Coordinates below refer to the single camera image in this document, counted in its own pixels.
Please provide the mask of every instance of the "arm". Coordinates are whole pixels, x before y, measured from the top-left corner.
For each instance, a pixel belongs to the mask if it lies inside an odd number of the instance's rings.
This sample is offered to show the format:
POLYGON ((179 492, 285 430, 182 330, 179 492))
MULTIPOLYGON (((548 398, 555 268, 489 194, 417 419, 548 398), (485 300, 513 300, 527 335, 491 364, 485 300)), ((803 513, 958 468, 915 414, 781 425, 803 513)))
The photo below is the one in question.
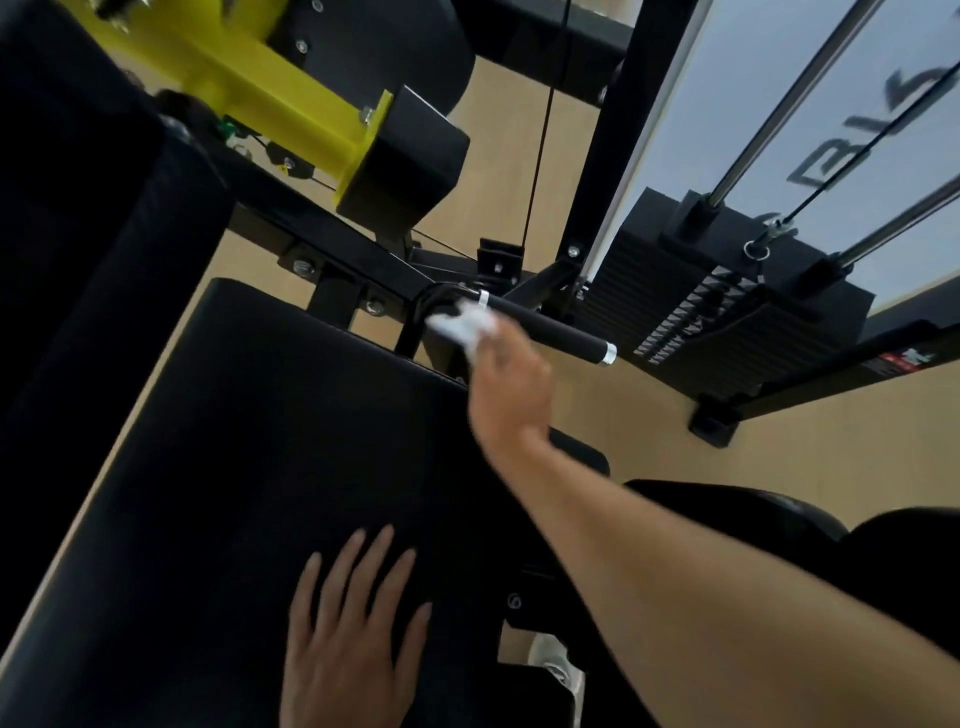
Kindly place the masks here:
POLYGON ((548 365, 501 320, 470 422, 664 728, 960 725, 960 663, 782 560, 554 449, 548 365))

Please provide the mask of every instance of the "black handle grip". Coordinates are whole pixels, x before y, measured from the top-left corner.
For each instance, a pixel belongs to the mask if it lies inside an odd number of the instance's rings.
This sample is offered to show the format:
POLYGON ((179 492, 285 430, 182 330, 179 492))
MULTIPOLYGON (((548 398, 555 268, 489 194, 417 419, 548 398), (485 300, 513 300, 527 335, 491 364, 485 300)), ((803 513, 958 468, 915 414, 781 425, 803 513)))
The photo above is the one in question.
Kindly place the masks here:
POLYGON ((487 291, 474 291, 456 283, 436 283, 426 292, 408 317, 396 340, 394 351, 413 357, 423 336, 426 317, 440 306, 469 299, 488 305, 494 311, 514 319, 531 339, 544 346, 568 353, 591 364, 609 365, 616 360, 616 346, 577 328, 548 318, 519 303, 491 296, 487 291))
POLYGON ((593 364, 613 364, 616 359, 616 346, 578 328, 496 296, 490 296, 487 305, 520 324, 534 341, 558 352, 571 354, 593 364))

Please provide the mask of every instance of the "screw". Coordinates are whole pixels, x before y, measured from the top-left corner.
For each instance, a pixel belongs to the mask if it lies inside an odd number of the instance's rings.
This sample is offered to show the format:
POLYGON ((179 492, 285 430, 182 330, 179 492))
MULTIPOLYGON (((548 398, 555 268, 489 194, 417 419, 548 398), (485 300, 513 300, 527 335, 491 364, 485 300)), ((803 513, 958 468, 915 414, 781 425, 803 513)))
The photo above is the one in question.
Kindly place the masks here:
POLYGON ((302 279, 308 279, 313 275, 313 272, 317 270, 313 267, 313 263, 309 260, 294 260, 294 273, 300 276, 302 279))
POLYGON ((379 318, 383 316, 384 312, 387 310, 386 304, 384 304, 380 299, 367 299, 367 305, 364 306, 367 309, 367 313, 371 316, 376 316, 379 318))
POLYGON ((160 121, 163 123, 167 129, 174 133, 174 136, 180 141, 189 143, 193 137, 190 135, 190 130, 186 128, 186 125, 183 124, 179 119, 175 119, 173 116, 167 116, 166 114, 160 115, 160 121))
POLYGON ((133 73, 132 71, 130 71, 130 69, 124 68, 124 69, 123 69, 123 75, 127 77, 127 81, 129 81, 131 84, 135 85, 135 86, 136 86, 137 88, 139 88, 141 91, 145 91, 145 90, 146 90, 146 87, 143 85, 143 82, 140 81, 140 77, 137 76, 137 75, 136 75, 135 73, 133 73))

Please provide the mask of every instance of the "wipe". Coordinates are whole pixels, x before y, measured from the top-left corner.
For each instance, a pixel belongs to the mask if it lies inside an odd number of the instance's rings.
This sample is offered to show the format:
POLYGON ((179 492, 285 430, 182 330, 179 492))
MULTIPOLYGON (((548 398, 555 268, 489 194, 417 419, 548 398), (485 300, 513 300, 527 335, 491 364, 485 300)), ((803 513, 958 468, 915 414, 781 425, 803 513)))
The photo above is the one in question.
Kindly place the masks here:
POLYGON ((457 302, 459 316, 434 313, 426 317, 426 324, 442 337, 454 341, 463 347, 467 361, 473 363, 476 358, 477 344, 485 333, 496 333, 496 318, 485 305, 467 299, 457 302))

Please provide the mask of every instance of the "black padded seat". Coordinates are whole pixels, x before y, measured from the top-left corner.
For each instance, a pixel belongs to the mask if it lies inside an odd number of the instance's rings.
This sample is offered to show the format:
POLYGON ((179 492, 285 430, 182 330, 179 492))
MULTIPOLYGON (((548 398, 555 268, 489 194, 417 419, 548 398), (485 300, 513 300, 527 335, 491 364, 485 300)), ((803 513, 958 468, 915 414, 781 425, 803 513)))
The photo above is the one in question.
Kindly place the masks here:
POLYGON ((504 582, 528 521, 470 434, 466 388, 214 280, 12 653, 0 725, 276 724, 307 556, 328 568, 355 528, 388 522, 390 560, 419 550, 398 625, 434 602, 405 725, 499 724, 504 582))

